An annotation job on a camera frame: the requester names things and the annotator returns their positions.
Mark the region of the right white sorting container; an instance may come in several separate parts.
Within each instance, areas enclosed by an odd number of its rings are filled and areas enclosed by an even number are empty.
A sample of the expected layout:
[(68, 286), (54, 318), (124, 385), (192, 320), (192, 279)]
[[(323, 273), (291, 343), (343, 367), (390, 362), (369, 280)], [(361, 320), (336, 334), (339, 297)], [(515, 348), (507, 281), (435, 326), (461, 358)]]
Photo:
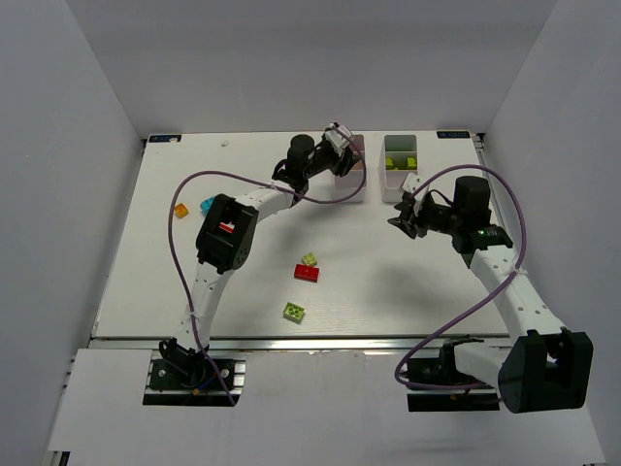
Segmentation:
[(384, 203), (402, 198), (408, 175), (418, 174), (417, 138), (414, 134), (388, 134), (383, 137), (378, 162), (380, 197)]

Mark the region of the cyan arched lego brick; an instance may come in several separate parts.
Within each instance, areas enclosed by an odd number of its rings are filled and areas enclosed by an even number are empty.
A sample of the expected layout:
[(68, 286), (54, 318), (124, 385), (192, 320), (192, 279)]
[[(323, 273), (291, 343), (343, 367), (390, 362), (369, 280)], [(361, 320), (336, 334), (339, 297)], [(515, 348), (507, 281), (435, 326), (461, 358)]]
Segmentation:
[(204, 200), (201, 204), (200, 204), (200, 210), (202, 212), (202, 214), (204, 216), (206, 216), (210, 210), (210, 208), (212, 207), (212, 203), (214, 201), (214, 197), (210, 197), (206, 200)]

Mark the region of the aluminium table rail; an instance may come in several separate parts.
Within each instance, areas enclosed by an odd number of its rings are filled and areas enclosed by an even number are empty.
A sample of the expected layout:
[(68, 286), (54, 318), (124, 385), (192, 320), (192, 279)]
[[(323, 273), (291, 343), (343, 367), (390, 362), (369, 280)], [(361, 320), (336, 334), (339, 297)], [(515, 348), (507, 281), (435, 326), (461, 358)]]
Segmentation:
[[(410, 350), (422, 338), (214, 338), (210, 352), (243, 351), (319, 351), (319, 350)], [(92, 339), (92, 350), (157, 350), (160, 338), (152, 339)]]

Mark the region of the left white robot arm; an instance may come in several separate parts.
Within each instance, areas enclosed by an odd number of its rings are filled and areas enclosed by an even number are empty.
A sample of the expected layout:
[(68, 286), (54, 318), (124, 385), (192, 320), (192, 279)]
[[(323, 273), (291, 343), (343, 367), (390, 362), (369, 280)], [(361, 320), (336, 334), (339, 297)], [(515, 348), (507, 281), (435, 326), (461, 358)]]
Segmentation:
[(173, 235), (174, 211), (168, 213), (169, 250), (186, 298), (186, 310), (175, 335), (180, 346), (208, 356), (219, 301), (234, 272), (248, 260), (258, 224), (303, 200), (330, 205), (330, 200), (308, 196), (310, 179), (326, 171), (343, 178), (358, 163), (365, 161), (354, 136), (345, 126), (332, 123), (318, 142), (306, 134), (294, 136), (286, 157), (277, 163), (268, 183), (216, 170), (194, 173), (180, 183), (172, 206), (189, 182), (203, 176), (229, 178), (257, 187), (242, 196), (223, 193), (214, 196), (195, 240), (197, 268), (193, 283), (188, 282), (180, 266)]

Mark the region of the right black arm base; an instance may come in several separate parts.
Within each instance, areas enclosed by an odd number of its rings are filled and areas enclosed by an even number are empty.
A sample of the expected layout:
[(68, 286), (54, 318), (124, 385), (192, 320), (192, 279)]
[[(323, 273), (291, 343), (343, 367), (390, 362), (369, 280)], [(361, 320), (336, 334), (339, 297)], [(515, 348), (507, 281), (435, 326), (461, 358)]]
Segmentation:
[(411, 388), (408, 393), (410, 413), (497, 412), (501, 402), (490, 385), (475, 390), (465, 385), (480, 383), (472, 376), (459, 373), (453, 359), (454, 349), (466, 343), (482, 343), (472, 337), (446, 340), (435, 357), (413, 357), (399, 375), (408, 383), (447, 385), (447, 390)]

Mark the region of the white sorting container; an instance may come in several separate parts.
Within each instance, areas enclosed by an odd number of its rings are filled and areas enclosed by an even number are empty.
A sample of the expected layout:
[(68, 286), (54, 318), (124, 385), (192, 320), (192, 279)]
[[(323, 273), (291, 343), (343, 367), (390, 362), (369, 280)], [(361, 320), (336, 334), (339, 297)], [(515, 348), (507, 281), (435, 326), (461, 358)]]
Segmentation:
[(344, 177), (333, 178), (333, 198), (342, 199), (355, 191), (362, 182), (365, 160), (365, 139), (362, 134), (354, 134), (355, 146), (361, 151), (361, 160), (358, 161)]
[(414, 134), (388, 134), (383, 137), (378, 162), (380, 197), (384, 203), (402, 198), (408, 175), (418, 174), (417, 138)]

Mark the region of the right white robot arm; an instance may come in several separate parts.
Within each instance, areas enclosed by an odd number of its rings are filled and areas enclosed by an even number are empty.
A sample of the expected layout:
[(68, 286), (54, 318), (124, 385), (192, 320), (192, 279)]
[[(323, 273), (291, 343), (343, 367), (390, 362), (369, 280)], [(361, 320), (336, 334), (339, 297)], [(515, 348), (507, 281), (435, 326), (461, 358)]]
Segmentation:
[(581, 408), (586, 400), (593, 343), (572, 332), (544, 304), (506, 231), (491, 220), (491, 189), (482, 177), (462, 176), (452, 199), (437, 203), (431, 192), (406, 192), (390, 224), (410, 238), (446, 234), (467, 268), (479, 279), (511, 340), (502, 351), (472, 337), (443, 342), (437, 358), (401, 365), (398, 375), (416, 390), (453, 392), (491, 387), (514, 414)]

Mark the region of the red curved lego brick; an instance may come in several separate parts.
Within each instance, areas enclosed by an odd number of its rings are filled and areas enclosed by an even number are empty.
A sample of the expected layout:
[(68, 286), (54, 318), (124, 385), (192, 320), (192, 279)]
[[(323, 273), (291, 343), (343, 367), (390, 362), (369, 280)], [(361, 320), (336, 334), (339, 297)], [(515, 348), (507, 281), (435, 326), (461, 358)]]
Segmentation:
[(225, 223), (225, 222), (220, 222), (220, 223), (219, 223), (219, 227), (220, 227), (221, 229), (226, 230), (226, 231), (229, 231), (229, 232), (231, 232), (231, 231), (233, 231), (233, 230), (235, 229), (235, 226), (234, 226), (233, 224), (231, 224), (231, 223)]

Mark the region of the red 2x3 lego brick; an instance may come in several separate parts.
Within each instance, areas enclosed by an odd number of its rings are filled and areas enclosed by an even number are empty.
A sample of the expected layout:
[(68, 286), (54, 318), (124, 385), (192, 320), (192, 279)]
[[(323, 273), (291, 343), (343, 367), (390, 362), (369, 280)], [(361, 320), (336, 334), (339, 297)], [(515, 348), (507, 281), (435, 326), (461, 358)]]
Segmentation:
[(319, 268), (304, 264), (297, 264), (294, 269), (293, 277), (297, 280), (316, 283), (319, 277)]

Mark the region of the left white sorting container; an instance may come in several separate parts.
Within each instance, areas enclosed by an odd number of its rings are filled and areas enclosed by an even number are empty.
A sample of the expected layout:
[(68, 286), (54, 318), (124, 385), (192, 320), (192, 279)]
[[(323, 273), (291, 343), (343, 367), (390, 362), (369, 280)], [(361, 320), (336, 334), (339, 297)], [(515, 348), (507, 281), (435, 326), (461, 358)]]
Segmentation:
[(362, 134), (354, 134), (355, 146), (361, 151), (361, 160), (358, 161), (344, 177), (333, 178), (333, 198), (342, 199), (355, 191), (362, 182), (365, 160), (365, 139)]

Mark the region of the orange small lego brick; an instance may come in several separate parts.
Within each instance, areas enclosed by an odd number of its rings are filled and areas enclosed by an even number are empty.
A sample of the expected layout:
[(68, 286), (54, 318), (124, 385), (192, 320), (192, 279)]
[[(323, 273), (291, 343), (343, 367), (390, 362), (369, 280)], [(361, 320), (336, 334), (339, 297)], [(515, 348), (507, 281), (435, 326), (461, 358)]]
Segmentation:
[(174, 214), (177, 218), (184, 218), (189, 215), (189, 210), (184, 204), (179, 203), (174, 207)]

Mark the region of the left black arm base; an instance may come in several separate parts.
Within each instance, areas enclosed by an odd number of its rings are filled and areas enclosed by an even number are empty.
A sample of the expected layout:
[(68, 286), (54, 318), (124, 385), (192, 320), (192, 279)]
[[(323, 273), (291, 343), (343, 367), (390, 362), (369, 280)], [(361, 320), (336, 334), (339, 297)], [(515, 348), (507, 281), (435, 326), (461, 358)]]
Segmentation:
[(242, 393), (245, 365), (215, 358), (212, 363), (176, 339), (160, 341), (152, 358), (143, 396), (144, 406), (233, 407)]

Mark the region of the pale green 2x2 lego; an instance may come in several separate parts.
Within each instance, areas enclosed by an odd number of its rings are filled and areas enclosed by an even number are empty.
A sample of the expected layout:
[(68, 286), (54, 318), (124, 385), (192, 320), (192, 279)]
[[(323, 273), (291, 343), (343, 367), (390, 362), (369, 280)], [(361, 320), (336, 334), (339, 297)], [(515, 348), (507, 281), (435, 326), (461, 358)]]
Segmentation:
[(306, 253), (302, 256), (302, 262), (306, 266), (315, 267), (318, 262), (315, 255), (312, 252)]

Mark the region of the lime 2x2 lego brick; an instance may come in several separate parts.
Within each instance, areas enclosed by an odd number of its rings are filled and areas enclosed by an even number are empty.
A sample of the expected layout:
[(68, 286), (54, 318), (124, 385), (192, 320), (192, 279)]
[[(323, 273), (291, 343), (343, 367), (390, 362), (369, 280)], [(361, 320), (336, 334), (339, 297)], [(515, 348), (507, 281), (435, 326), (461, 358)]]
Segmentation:
[(305, 316), (305, 309), (294, 303), (287, 302), (282, 311), (282, 316), (292, 322), (301, 323)]

